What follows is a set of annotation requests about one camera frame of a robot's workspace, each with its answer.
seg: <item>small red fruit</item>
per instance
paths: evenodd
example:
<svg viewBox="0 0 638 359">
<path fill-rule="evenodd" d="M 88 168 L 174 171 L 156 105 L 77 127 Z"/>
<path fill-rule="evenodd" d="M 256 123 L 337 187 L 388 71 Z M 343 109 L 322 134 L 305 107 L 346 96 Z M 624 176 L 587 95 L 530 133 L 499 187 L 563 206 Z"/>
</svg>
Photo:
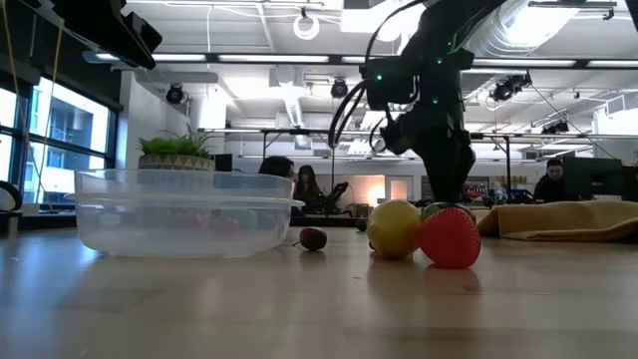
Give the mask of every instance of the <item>small red fruit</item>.
<svg viewBox="0 0 638 359">
<path fill-rule="evenodd" d="M 438 268 L 465 269 L 479 258 L 479 231 L 459 208 L 443 208 L 428 218 L 418 229 L 417 241 Z"/>
<path fill-rule="evenodd" d="M 321 250 L 327 241 L 328 235 L 321 228 L 303 228 L 299 233 L 299 242 L 308 250 Z"/>
</svg>

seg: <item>yellow fruit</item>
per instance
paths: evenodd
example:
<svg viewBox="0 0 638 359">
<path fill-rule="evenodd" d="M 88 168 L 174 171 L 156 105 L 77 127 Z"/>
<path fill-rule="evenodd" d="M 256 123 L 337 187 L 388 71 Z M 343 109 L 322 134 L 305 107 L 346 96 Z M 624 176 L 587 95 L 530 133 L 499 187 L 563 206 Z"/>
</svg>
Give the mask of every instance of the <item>yellow fruit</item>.
<svg viewBox="0 0 638 359">
<path fill-rule="evenodd" d="M 389 259 L 403 259 L 419 247 L 415 232 L 421 212 L 410 203 L 393 199 L 377 205 L 368 218 L 368 238 L 377 253 Z"/>
</svg>

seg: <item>person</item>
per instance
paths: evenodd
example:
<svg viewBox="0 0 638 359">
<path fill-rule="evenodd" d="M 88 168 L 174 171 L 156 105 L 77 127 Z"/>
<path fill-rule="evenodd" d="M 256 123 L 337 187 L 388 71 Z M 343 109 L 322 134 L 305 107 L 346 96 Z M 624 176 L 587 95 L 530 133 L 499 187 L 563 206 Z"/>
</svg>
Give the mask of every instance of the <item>person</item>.
<svg viewBox="0 0 638 359">
<path fill-rule="evenodd" d="M 278 176 L 289 180 L 295 180 L 295 164 L 283 156 L 271 156 L 265 159 L 259 166 L 259 174 Z M 296 206 L 292 207 L 292 216 L 303 216 L 303 212 Z"/>
<path fill-rule="evenodd" d="M 306 203 L 302 208 L 305 212 L 313 212 L 321 196 L 323 193 L 317 184 L 314 170 L 311 166 L 302 166 L 299 169 L 294 198 Z"/>
<path fill-rule="evenodd" d="M 565 182 L 562 176 L 562 161 L 547 161 L 547 173 L 540 178 L 533 194 L 534 202 L 550 203 L 569 200 L 565 194 Z"/>
</svg>

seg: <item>green plant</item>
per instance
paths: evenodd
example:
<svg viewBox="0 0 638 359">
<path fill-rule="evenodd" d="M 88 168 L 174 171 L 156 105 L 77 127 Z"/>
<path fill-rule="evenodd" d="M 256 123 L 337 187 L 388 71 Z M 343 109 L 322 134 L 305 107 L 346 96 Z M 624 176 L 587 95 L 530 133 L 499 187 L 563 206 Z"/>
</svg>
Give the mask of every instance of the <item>green plant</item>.
<svg viewBox="0 0 638 359">
<path fill-rule="evenodd" d="M 212 133 L 203 133 L 193 130 L 189 124 L 185 124 L 187 131 L 179 136 L 170 131 L 165 131 L 171 137 L 156 137 L 151 140 L 140 139 L 138 149 L 145 155 L 185 155 L 208 158 L 206 141 L 212 138 Z"/>
</svg>

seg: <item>plastic bowl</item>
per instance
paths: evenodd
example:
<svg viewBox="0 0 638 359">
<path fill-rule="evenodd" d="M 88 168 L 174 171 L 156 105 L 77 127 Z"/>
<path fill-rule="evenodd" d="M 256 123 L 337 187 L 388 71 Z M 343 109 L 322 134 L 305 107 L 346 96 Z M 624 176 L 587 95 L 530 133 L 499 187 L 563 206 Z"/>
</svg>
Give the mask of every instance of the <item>plastic bowl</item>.
<svg viewBox="0 0 638 359">
<path fill-rule="evenodd" d="M 170 170 L 76 172 L 82 243 L 123 256 L 243 257 L 281 243 L 293 182 Z"/>
</svg>

